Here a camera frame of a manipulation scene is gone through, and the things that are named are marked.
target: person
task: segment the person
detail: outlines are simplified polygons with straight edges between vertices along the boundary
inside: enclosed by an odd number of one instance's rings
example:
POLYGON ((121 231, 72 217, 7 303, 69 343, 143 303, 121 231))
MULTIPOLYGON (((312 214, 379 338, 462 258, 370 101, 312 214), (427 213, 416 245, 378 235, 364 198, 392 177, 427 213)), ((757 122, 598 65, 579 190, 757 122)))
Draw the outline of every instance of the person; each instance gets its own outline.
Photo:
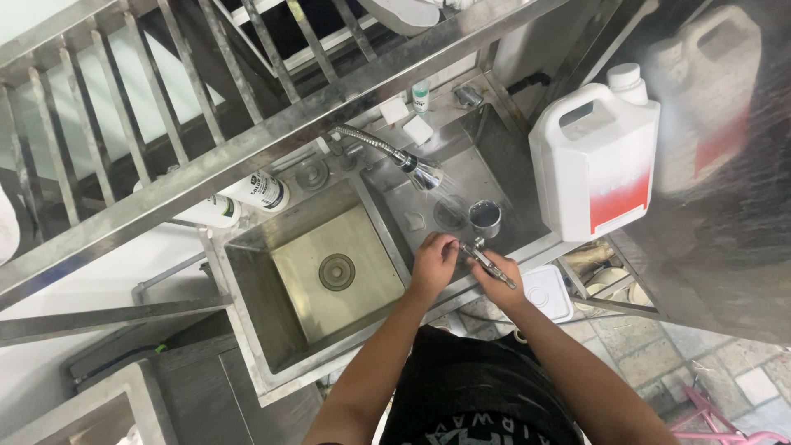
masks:
POLYGON ((452 235, 426 238, 411 284, 341 374, 303 445, 371 444, 393 390, 382 445, 578 444, 580 428, 593 445, 678 443, 615 372, 524 297, 513 260, 484 253, 515 291, 467 263, 526 344, 510 334, 483 341, 420 327, 458 253, 452 235))

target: running water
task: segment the running water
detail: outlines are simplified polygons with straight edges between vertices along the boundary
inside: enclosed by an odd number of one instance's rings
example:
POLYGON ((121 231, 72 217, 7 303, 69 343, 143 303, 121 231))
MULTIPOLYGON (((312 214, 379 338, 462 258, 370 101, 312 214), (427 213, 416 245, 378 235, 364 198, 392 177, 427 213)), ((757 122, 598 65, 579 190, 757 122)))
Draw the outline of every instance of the running water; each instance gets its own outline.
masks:
POLYGON ((431 189, 429 194, 439 201, 462 227, 469 223, 467 210, 470 203, 463 198, 467 195, 467 190, 447 172, 445 172, 442 182, 436 188, 431 189))

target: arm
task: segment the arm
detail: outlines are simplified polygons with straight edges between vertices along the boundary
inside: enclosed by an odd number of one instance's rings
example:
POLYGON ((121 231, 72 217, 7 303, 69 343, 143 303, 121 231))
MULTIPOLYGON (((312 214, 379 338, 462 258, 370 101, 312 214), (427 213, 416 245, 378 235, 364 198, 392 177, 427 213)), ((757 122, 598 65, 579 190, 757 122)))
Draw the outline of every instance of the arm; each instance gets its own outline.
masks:
POLYGON ((426 238, 415 255, 411 285, 341 374, 303 445, 371 443, 420 321, 450 282, 458 253, 451 235, 433 232, 426 238))
POLYGON ((490 277, 474 261, 468 262, 472 273, 489 299, 517 325, 591 443, 678 443, 662 420, 615 372, 524 297, 516 261, 490 250, 485 254, 517 282, 517 289, 512 291, 490 277))

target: black t-shirt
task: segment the black t-shirt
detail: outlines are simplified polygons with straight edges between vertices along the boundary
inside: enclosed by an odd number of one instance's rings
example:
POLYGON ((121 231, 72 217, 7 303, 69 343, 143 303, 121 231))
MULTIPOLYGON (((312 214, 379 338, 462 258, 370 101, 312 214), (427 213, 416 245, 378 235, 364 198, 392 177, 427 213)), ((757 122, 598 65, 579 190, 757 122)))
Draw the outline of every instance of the black t-shirt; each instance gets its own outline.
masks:
POLYGON ((428 424, 409 445, 549 445, 533 426, 502 413, 459 413, 428 424))
POLYGON ((532 350, 418 330, 380 445, 582 444, 532 350))

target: stainless steel sink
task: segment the stainless steel sink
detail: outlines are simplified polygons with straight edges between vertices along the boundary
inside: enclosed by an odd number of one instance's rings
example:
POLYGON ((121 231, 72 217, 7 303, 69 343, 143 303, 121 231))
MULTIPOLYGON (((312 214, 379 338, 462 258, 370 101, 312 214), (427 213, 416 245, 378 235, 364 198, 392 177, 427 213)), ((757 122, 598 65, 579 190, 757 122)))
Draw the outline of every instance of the stainless steel sink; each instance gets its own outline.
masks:
MULTIPOLYGON (((530 150, 519 146, 490 104, 434 132, 423 146, 407 150, 437 159, 445 174, 440 187, 421 192, 387 158, 361 176, 389 234, 409 269, 414 253, 432 230, 472 241, 468 208, 492 200, 502 209, 502 225, 486 245, 510 253, 549 232, 541 223, 530 150)), ((456 268, 452 281, 467 275, 456 268)))
MULTIPOLYGON (((400 129, 406 120, 390 126, 359 116, 350 122, 395 148, 440 161, 440 193, 417 191, 370 147, 351 168, 343 158, 306 150, 327 165, 324 185, 301 188, 297 159, 275 174, 291 191, 287 209, 271 214, 243 206, 235 227, 202 232, 218 287, 233 298, 229 319, 261 405, 348 363, 409 284, 414 252, 426 235, 439 230, 473 238, 464 218, 454 219, 469 204, 500 204, 501 230, 488 246, 525 270, 577 246, 541 223, 527 138, 492 91, 484 76, 471 72, 432 92, 424 119, 435 133, 422 146, 400 129), (464 83, 482 92, 483 105, 459 105, 451 90, 464 83), (442 196, 453 198, 448 203, 442 196), (354 279, 347 283, 349 263, 354 279)), ((480 295, 461 264, 423 321, 480 295)))
POLYGON ((350 180, 225 245, 271 372, 380 320, 403 285, 350 180))

